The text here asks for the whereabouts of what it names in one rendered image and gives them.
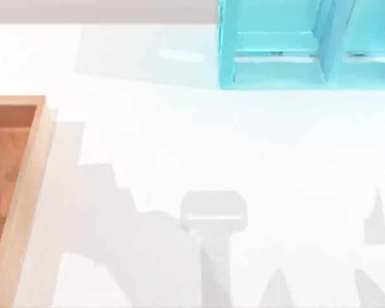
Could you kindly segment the light blue rack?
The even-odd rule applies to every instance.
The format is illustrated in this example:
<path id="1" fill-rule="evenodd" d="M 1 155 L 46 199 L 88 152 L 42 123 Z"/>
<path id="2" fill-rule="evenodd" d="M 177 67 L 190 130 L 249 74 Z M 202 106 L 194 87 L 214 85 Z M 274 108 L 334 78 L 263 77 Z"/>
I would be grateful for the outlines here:
<path id="1" fill-rule="evenodd" d="M 385 90 L 385 0 L 218 0 L 222 89 Z"/>

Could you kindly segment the shallow salmon-coloured box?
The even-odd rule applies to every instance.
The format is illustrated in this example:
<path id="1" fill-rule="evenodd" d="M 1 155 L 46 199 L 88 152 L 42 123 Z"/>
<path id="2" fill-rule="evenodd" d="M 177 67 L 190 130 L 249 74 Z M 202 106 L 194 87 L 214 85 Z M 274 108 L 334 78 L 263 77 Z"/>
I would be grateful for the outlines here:
<path id="1" fill-rule="evenodd" d="M 55 122 L 42 95 L 0 95 L 0 308 L 11 308 Z"/>

